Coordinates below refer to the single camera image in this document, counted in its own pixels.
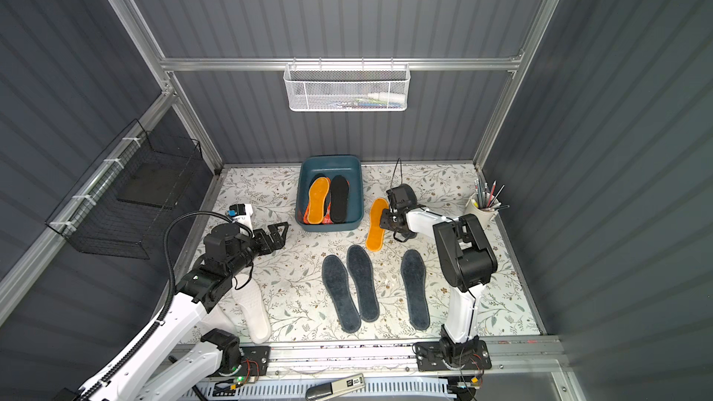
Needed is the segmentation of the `black insole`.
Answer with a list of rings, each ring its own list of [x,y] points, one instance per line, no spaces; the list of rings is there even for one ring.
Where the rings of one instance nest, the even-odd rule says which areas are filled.
[[[331,182],[331,219],[334,224],[346,221],[350,185],[344,176],[335,176]]]

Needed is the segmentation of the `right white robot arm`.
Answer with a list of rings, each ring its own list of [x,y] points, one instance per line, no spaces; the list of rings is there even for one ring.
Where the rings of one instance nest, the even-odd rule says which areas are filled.
[[[388,206],[380,227],[397,241],[423,235],[434,241],[443,277],[452,289],[444,336],[464,345],[477,337],[479,303],[498,260],[476,215],[439,215],[417,201],[414,190],[401,184],[386,191]]]

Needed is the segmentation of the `yellow fleece insole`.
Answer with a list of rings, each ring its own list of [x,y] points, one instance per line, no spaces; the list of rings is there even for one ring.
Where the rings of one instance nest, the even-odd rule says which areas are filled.
[[[366,248],[370,252],[379,252],[384,244],[385,229],[381,227],[381,218],[384,210],[389,208],[389,203],[384,198],[373,202],[369,211],[369,232],[366,239]]]
[[[311,225],[325,224],[329,219],[331,180],[327,176],[317,176],[308,190]]]

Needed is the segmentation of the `red patterned insole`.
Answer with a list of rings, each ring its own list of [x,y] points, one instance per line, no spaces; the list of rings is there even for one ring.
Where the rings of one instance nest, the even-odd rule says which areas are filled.
[[[305,224],[305,225],[311,225],[311,222],[309,221],[309,213],[310,213],[310,206],[308,205],[308,206],[306,206],[306,209],[304,211],[303,218],[302,218],[303,224]]]
[[[327,220],[327,222],[325,224],[333,224],[332,219],[331,219],[331,207],[330,207],[330,211],[329,211],[329,219]]]

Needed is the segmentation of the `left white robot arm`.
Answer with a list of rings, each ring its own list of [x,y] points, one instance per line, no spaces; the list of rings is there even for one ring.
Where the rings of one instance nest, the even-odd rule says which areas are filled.
[[[285,246],[289,225],[273,224],[253,230],[238,221],[226,221],[204,237],[204,254],[171,289],[161,311],[97,374],[78,389],[61,389],[57,400],[163,400],[175,399],[202,379],[217,373],[238,375],[243,367],[259,371],[245,358],[239,338],[219,326],[202,334],[191,352],[166,371],[157,369],[178,342],[217,310],[227,294],[239,295],[251,339],[265,343],[272,334],[267,308],[251,276],[256,258]]]

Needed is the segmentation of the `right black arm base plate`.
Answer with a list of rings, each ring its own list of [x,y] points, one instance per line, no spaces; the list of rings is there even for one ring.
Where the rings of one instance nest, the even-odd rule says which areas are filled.
[[[447,338],[437,342],[414,343],[412,352],[421,372],[483,372],[492,369],[488,346],[478,337],[467,343],[451,343]]]

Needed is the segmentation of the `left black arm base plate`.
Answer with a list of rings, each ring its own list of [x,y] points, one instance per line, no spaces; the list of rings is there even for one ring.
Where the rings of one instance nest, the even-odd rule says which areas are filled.
[[[237,358],[229,358],[207,378],[238,378],[245,382],[266,376],[270,353],[271,348],[266,345],[242,346]]]

